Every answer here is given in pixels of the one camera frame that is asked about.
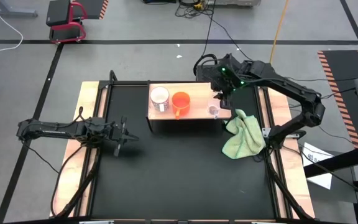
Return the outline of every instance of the black cable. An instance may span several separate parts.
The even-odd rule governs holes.
[[[226,28],[224,28],[221,24],[219,24],[218,22],[216,22],[212,17],[210,17],[211,20],[216,23],[218,26],[222,27],[222,29],[225,31],[225,33],[227,34],[227,36],[231,39],[231,41],[233,42],[233,44],[237,47],[237,49],[239,49],[239,51],[243,54],[244,57],[248,58],[249,60],[252,60],[250,57],[248,57],[242,50],[241,48],[236,44],[236,42],[233,40],[233,38],[231,38],[229,32],[226,30]]]
[[[336,135],[333,135],[333,134],[329,134],[329,133],[326,132],[322,127],[320,127],[320,125],[318,126],[318,128],[321,129],[324,133],[328,134],[328,135],[331,136],[331,137],[345,139],[346,141],[348,141],[350,144],[353,145],[353,142],[351,142],[350,140],[348,140],[348,139],[345,138],[345,137],[341,137],[341,136],[336,136]]]
[[[159,6],[159,5],[164,5],[164,4],[170,4],[173,2],[144,2],[143,0],[140,0],[143,4],[148,4],[151,6]]]
[[[299,144],[301,147],[305,148],[305,149],[308,149],[307,147],[303,146],[302,144]],[[337,176],[336,174],[334,174],[334,172],[328,170],[327,168],[323,167],[322,165],[320,164],[317,164],[315,163],[314,161],[312,161],[311,159],[309,159],[309,157],[303,152],[301,151],[301,153],[306,157],[307,160],[309,160],[313,165],[315,165],[316,167],[319,167],[320,169],[324,170],[325,172],[327,173],[330,173],[332,176],[336,177],[337,179],[339,179],[340,181],[344,182],[345,184],[351,186],[353,189],[355,189],[356,191],[358,191],[358,187],[356,187],[355,185],[352,185],[350,183],[348,183],[346,180],[342,179],[341,177]]]
[[[74,193],[70,201],[65,205],[63,210],[59,212],[56,217],[68,217],[71,211],[75,208],[75,205],[78,203],[79,199],[83,195],[84,191],[88,187],[89,183],[94,179],[96,175],[96,167],[100,161],[100,148],[96,148],[96,154],[94,156],[94,162],[92,168],[88,171],[88,175],[83,179],[82,183],[78,186],[77,191]]]
[[[351,91],[351,90],[355,90],[356,88],[349,88],[349,89],[346,89],[346,90],[342,90],[342,91],[336,91],[336,92],[334,92],[334,93],[332,93],[332,94],[329,94],[329,95],[326,95],[326,96],[322,96],[321,97],[321,99],[322,100],[325,100],[325,99],[328,99],[328,98],[330,98],[330,97],[332,97],[333,95],[335,95],[336,93],[344,93],[344,92],[347,92],[347,91]],[[301,106],[300,104],[299,105],[290,105],[289,107],[290,108],[297,108],[297,107],[299,107],[299,106]]]
[[[215,65],[218,63],[218,61],[220,61],[220,60],[222,60],[222,59],[209,59],[209,60],[205,60],[203,63],[201,63],[201,67],[203,67],[204,66],[204,64],[205,63],[207,63],[207,62],[215,62]]]
[[[216,58],[215,54],[206,54],[206,55],[203,55],[203,56],[200,57],[200,59],[197,60],[197,62],[196,62],[196,63],[194,64],[194,66],[193,66],[193,74],[194,74],[194,76],[197,75],[197,66],[198,66],[198,64],[199,64],[202,60],[204,60],[204,59],[206,59],[206,58],[212,58],[212,59],[215,60],[215,65],[218,64],[218,58]]]
[[[211,24],[212,24],[212,20],[214,17],[214,10],[215,10],[215,4],[216,4],[216,0],[214,0],[214,4],[212,5],[212,13],[211,13],[211,17],[210,17],[210,21],[209,21],[209,27],[208,27],[208,33],[206,35],[206,41],[205,41],[205,46],[204,46],[204,51],[201,54],[201,56],[203,56],[205,54],[206,51],[206,46],[208,45],[208,39],[209,39],[209,32],[211,31]]]
[[[52,213],[53,216],[56,216],[56,213],[55,213],[55,210],[53,209],[53,201],[55,199],[55,194],[56,194],[56,191],[57,191],[57,187],[59,185],[59,180],[60,180],[60,175],[62,174],[62,171],[64,169],[64,167],[66,166],[67,162],[73,157],[75,156],[75,154],[77,152],[80,151],[80,149],[82,149],[83,146],[80,146],[76,151],[73,152],[73,154],[71,154],[67,159],[66,161],[63,163],[62,167],[60,168],[59,170],[59,173],[57,175],[57,179],[56,179],[56,184],[55,184],[55,188],[53,190],[53,193],[52,193],[52,199],[50,201],[50,212]]]
[[[255,161],[255,162],[262,162],[262,161],[265,161],[267,158],[269,158],[270,157],[270,155],[272,155],[272,153],[273,153],[273,151],[274,151],[274,149],[272,149],[268,154],[267,154],[267,156],[264,156],[263,154],[257,154],[256,156],[253,156],[252,158],[253,158],[253,160]]]
[[[334,157],[333,155],[325,154],[325,153],[322,153],[322,152],[316,152],[316,151],[311,150],[311,149],[309,149],[309,151],[311,151],[311,152],[313,152],[313,153],[316,153],[316,154],[323,155],[323,156],[331,156],[331,157]]]
[[[51,163],[49,163],[46,159],[44,159],[36,150],[32,149],[30,146],[26,145],[24,141],[22,141],[23,146],[25,146],[26,148],[28,148],[29,150],[33,151],[41,160],[43,160],[44,162],[46,162],[51,169],[53,169],[53,171],[55,171],[57,174],[59,173],[55,168],[53,168],[53,166],[51,165]]]
[[[296,110],[296,109],[293,109],[293,108],[290,108],[290,110],[293,110],[293,111],[297,111],[297,112],[302,112],[300,110]],[[347,142],[351,143],[353,145],[353,142],[348,140],[347,138],[345,137],[341,137],[341,136],[336,136],[336,135],[333,135],[333,134],[329,134],[326,130],[324,130],[320,125],[318,126],[319,129],[321,129],[324,133],[326,133],[327,135],[331,136],[331,137],[334,137],[334,138],[340,138],[340,139],[344,139],[346,140]]]
[[[351,90],[355,90],[355,89],[356,89],[356,88],[353,87],[353,88],[349,88],[349,89],[346,89],[346,90],[337,91],[337,92],[332,93],[332,94],[330,94],[330,95],[323,96],[323,97],[321,97],[321,99],[328,99],[328,98],[332,97],[333,95],[335,95],[336,93],[344,93],[344,92],[351,91]]]
[[[312,80],[299,80],[299,79],[294,79],[292,77],[286,77],[295,81],[301,81],[301,82],[314,82],[314,81],[329,81],[326,78],[317,78],[317,79],[312,79]],[[341,82],[341,81],[349,81],[349,80],[356,80],[358,79],[358,77],[355,78],[342,78],[342,79],[335,79],[335,82]]]
[[[302,165],[303,165],[303,156],[302,156],[302,154],[301,154],[301,149],[299,149],[299,151],[296,151],[295,149],[291,149],[291,148],[289,148],[289,147],[286,147],[286,146],[283,146],[284,147],[284,149],[287,149],[287,150],[290,150],[290,151],[293,151],[293,152],[295,152],[295,153],[297,153],[300,157],[301,157],[301,159],[302,159]]]
[[[192,3],[187,3],[187,2],[183,2],[182,0],[179,0],[179,4],[181,4],[182,6],[195,6],[197,4],[199,4],[201,2],[201,0],[197,0],[197,1],[193,1]]]
[[[92,118],[89,118],[89,120],[86,120],[84,117],[82,117],[82,112],[83,112],[83,107],[81,106],[79,109],[78,109],[78,116],[73,120],[71,121],[70,123],[68,124],[64,124],[64,125],[58,125],[58,123],[56,125],[49,125],[49,124],[39,124],[39,123],[32,123],[32,124],[28,124],[22,131],[21,133],[21,137],[24,138],[24,133],[25,131],[29,128],[29,126],[35,126],[35,125],[39,125],[39,126],[44,126],[44,127],[49,127],[49,128],[55,128],[56,130],[58,130],[59,128],[67,128],[67,127],[70,127],[71,125],[75,124],[77,122],[77,120],[79,118],[81,118],[81,120],[88,124],[88,125],[93,125],[93,126],[110,126],[112,124],[114,124],[114,121],[110,122],[110,123],[103,123],[103,124],[93,124],[92,123]]]
[[[193,6],[183,6],[183,4],[181,4],[181,2],[180,2],[176,11],[175,11],[175,16],[182,17],[185,19],[192,19],[192,18],[200,16],[202,14],[211,15],[213,13],[213,11],[208,8],[209,8],[209,6],[207,5],[207,6],[204,6],[203,10],[197,10]],[[183,14],[179,13],[180,9],[184,9]]]
[[[245,77],[250,77],[248,75],[238,75],[240,78],[245,78]],[[273,80],[273,81],[280,81],[280,82],[285,82],[285,80],[282,80],[281,78],[260,78],[260,79],[256,79],[256,80],[247,80],[247,79],[242,79],[242,81],[246,82],[247,84],[249,83],[258,83],[258,82],[262,82],[262,81],[265,81],[265,80]],[[313,94],[317,94],[319,96],[321,96],[321,93],[318,93],[314,90],[303,90],[304,92],[307,92],[307,93],[313,93]]]

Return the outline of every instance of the black stool seat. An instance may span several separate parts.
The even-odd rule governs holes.
[[[70,0],[54,0],[49,2],[47,25],[58,26],[68,24]]]

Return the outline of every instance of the white mug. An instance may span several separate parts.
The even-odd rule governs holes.
[[[165,112],[169,107],[169,91],[164,87],[156,87],[150,93],[153,106],[159,112]]]

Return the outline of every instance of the microfiber towel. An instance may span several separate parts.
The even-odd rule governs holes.
[[[236,110],[236,114],[231,121],[225,121],[226,129],[234,136],[225,143],[222,152],[231,159],[254,156],[266,146],[258,120],[242,110]]]

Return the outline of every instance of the black table surface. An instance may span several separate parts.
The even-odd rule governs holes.
[[[148,86],[115,86],[108,121],[127,116],[140,137],[112,156],[104,147],[91,216],[113,219],[269,219],[273,201],[264,162],[232,160],[220,120],[146,121]],[[258,118],[255,88],[236,91],[236,108]]]

